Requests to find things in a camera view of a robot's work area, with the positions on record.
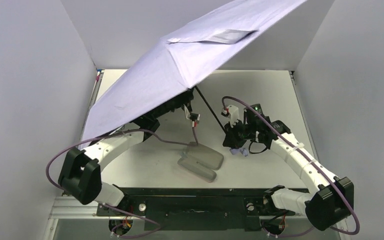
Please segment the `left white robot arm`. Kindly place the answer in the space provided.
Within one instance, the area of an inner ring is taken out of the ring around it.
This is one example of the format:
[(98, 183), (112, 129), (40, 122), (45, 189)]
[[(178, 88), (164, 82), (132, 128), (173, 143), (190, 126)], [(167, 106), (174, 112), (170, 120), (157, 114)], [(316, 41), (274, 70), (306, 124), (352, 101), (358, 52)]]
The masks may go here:
[(69, 147), (64, 151), (56, 185), (83, 205), (97, 202), (118, 207), (127, 200), (127, 194), (114, 184), (103, 182), (102, 171), (129, 148), (154, 136), (160, 127), (159, 117), (182, 109), (187, 119), (196, 121), (199, 115), (192, 112), (193, 98), (193, 90), (186, 90), (129, 123), (91, 139), (91, 144), (83, 149)]

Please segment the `lavender folding umbrella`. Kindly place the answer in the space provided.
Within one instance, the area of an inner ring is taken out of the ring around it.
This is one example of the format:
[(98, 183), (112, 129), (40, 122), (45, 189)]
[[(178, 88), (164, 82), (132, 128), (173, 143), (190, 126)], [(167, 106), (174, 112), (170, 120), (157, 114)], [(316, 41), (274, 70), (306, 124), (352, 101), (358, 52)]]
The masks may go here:
[(82, 139), (113, 131), (191, 89), (302, 4), (234, 0), (163, 36), (91, 107)]

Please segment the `pink umbrella case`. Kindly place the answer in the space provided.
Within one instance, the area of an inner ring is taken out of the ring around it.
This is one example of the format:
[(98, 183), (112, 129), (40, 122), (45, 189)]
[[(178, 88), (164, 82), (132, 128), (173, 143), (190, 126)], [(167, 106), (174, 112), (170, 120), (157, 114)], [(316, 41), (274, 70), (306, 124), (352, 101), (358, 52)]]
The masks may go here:
[(224, 155), (203, 144), (190, 142), (182, 151), (177, 164), (189, 173), (212, 183), (223, 163)]

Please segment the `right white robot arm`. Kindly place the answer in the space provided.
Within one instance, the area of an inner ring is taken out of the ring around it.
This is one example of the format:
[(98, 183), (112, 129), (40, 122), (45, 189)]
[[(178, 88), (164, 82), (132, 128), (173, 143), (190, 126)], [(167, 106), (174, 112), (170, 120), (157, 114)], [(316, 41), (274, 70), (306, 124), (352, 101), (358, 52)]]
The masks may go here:
[(225, 124), (224, 147), (239, 150), (246, 142), (261, 143), (277, 154), (304, 183), (308, 192), (275, 186), (263, 194), (264, 207), (273, 212), (291, 211), (306, 216), (318, 230), (324, 231), (351, 216), (354, 209), (354, 184), (324, 168), (280, 120), (271, 121), (260, 104), (243, 110), (228, 105), (221, 115)]

